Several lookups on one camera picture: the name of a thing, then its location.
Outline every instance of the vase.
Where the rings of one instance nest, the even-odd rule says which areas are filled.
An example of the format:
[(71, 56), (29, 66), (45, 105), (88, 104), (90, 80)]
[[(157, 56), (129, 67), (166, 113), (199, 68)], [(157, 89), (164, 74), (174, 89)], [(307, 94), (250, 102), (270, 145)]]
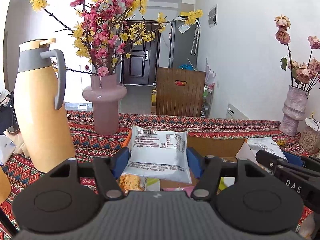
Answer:
[(127, 94), (124, 85), (117, 83), (117, 75), (91, 75), (91, 86), (86, 87), (82, 96), (92, 102), (94, 129), (99, 135), (112, 135), (118, 131), (118, 101)]
[(308, 102), (308, 93), (302, 89), (289, 86), (287, 99), (284, 102), (282, 112), (284, 117), (279, 126), (279, 130), (288, 136), (295, 136), (297, 133), (299, 121), (304, 119), (306, 106)]

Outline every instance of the patterned tablecloth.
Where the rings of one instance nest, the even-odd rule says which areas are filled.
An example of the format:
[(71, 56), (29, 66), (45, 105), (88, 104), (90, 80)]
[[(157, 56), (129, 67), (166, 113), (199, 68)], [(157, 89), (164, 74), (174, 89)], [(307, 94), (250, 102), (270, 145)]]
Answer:
[[(308, 153), (299, 146), (299, 136), (288, 137), (279, 131), (280, 122), (256, 120), (209, 119), (196, 117), (176, 117), (159, 115), (119, 114), (119, 130), (115, 135), (100, 136), (94, 132), (92, 112), (68, 111), (69, 126), (76, 157), (83, 162), (91, 162), (93, 158), (101, 155), (113, 156), (121, 148), (132, 129), (132, 124), (153, 130), (185, 131), (189, 136), (208, 137), (216, 139), (251, 138), (272, 136), (275, 141), (284, 140), (283, 150), (308, 156)], [(12, 157), (2, 167), (11, 183), (11, 194), (8, 199), (0, 204), (0, 208), (17, 226), (12, 214), (11, 204), (19, 192), (29, 184), (34, 183), (43, 173), (37, 171), (31, 160), (24, 155)], [(95, 189), (92, 179), (82, 179), (81, 183)], [(310, 214), (310, 209), (305, 208), (300, 223)], [(0, 224), (0, 240), (10, 239), (10, 235)]]

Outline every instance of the refrigerator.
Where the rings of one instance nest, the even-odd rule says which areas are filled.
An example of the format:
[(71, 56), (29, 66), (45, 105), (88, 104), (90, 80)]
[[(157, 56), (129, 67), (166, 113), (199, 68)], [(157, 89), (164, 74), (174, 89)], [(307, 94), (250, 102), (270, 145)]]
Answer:
[(184, 33), (181, 33), (178, 29), (182, 25), (184, 25), (184, 22), (171, 23), (169, 68), (178, 68), (181, 65), (188, 64), (196, 69), (199, 47), (197, 46), (196, 35), (197, 24), (190, 25), (190, 28)]

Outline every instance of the bread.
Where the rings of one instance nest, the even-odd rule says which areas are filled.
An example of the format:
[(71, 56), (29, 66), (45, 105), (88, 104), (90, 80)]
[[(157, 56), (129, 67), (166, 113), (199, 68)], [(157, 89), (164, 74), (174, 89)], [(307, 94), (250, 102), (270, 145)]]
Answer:
[(129, 190), (144, 191), (143, 188), (140, 187), (140, 177), (136, 175), (121, 175), (119, 186), (125, 194), (127, 194)]

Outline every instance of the gray thermos handle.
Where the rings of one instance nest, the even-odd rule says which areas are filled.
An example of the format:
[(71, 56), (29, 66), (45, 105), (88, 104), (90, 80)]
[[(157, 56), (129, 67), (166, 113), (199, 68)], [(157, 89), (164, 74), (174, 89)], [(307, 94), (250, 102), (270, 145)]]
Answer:
[(59, 85), (58, 93), (54, 98), (54, 107), (59, 110), (63, 104), (64, 94), (66, 92), (66, 63), (63, 52), (59, 49), (52, 49), (40, 53), (41, 58), (56, 57), (58, 63)]

